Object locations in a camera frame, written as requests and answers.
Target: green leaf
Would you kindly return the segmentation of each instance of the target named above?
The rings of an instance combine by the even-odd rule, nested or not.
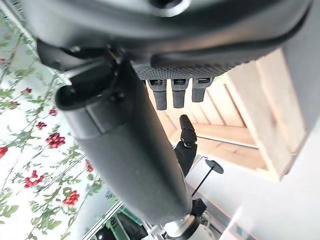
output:
[[[6,126],[6,129],[8,129],[8,131],[10,132],[10,133],[12,133],[12,130],[11,130],[11,128],[10,128],[10,126],[8,125],[8,126]]]
[[[7,194],[1,196],[0,195],[0,203],[4,202],[6,199],[11,197],[11,192],[8,192]]]
[[[48,225],[48,229],[49,230],[53,230],[54,228],[56,228],[57,226],[59,226],[62,223],[62,221],[54,221],[53,223]]]
[[[72,213],[75,213],[77,211],[77,209],[73,206],[68,206],[68,210]]]
[[[27,51],[25,51],[25,53],[26,53],[27,55],[32,55],[32,54],[33,54],[33,52],[32,52],[31,49],[28,49]]]
[[[66,197],[69,197],[70,194],[71,194],[71,190],[72,190],[71,187],[65,187],[63,189],[63,195],[66,196]]]
[[[90,173],[87,177],[86,177],[89,181],[92,181],[94,179],[94,176]]]
[[[32,233],[29,233],[28,239],[38,240],[38,238],[35,235],[33,235]]]
[[[17,210],[18,210],[19,206],[18,205],[13,205],[10,207],[9,209],[9,206],[7,205],[5,208],[4,208],[4,211],[3,211],[3,216],[5,218],[10,218],[11,217],[11,214],[15,213]]]
[[[2,43],[0,43],[0,48],[7,47],[8,45],[9,45],[9,42],[2,42]]]
[[[68,237],[70,234],[71,234],[70,231],[66,232],[65,234],[63,234],[63,235],[61,236],[61,240],[64,240],[64,239],[65,239],[66,237]]]
[[[69,219],[69,222],[68,222],[68,227],[70,227],[70,226],[74,223],[75,220],[76,220],[76,217],[75,217],[75,216],[71,217],[71,218]]]
[[[51,196],[51,197],[48,198],[48,199],[46,199],[46,200],[44,200],[44,201],[45,201],[46,203],[50,203],[50,202],[58,195],[60,189],[61,189],[61,187],[57,188],[57,189],[52,193],[52,195],[49,195],[49,196]]]
[[[36,225],[39,221],[40,221],[41,217],[36,217],[32,222],[31,224],[32,225]]]

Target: black plastic housing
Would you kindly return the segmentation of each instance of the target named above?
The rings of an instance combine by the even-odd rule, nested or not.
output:
[[[183,218],[191,195],[143,81],[124,61],[110,87],[91,97],[64,86],[56,105],[98,173],[132,212],[150,224]]]

